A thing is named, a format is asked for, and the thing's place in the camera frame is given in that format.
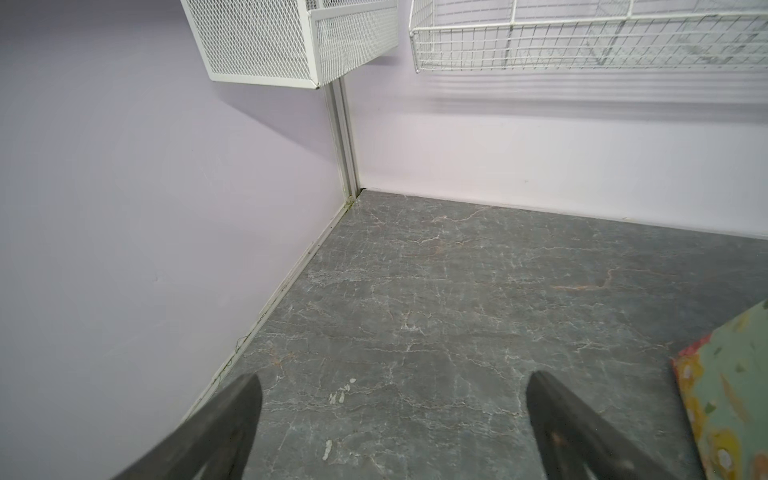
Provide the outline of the white and green paper bag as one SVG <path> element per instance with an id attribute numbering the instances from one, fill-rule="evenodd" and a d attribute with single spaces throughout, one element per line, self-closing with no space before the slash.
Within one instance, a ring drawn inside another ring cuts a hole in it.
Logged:
<path id="1" fill-rule="evenodd" d="M 767 477 L 767 302 L 679 352 L 678 390 L 708 479 Z"/>

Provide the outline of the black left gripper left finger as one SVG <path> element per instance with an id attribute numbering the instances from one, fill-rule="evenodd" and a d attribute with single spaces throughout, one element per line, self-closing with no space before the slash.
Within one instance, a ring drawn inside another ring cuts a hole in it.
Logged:
<path id="1" fill-rule="evenodd" d="M 239 376 L 116 477 L 242 478 L 255 440 L 262 401 L 257 374 Z"/>

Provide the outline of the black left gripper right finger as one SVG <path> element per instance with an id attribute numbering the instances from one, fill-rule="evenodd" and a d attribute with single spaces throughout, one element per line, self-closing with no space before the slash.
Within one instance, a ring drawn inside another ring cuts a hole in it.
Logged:
<path id="1" fill-rule="evenodd" d="M 549 479 L 673 477 L 547 371 L 531 374 L 526 406 Z"/>

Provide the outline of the small white mesh basket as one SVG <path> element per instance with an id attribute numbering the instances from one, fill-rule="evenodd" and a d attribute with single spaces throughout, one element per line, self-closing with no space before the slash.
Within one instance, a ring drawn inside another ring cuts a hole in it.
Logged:
<path id="1" fill-rule="evenodd" d="M 182 4 L 214 82 L 318 89 L 398 44 L 395 1 Z"/>

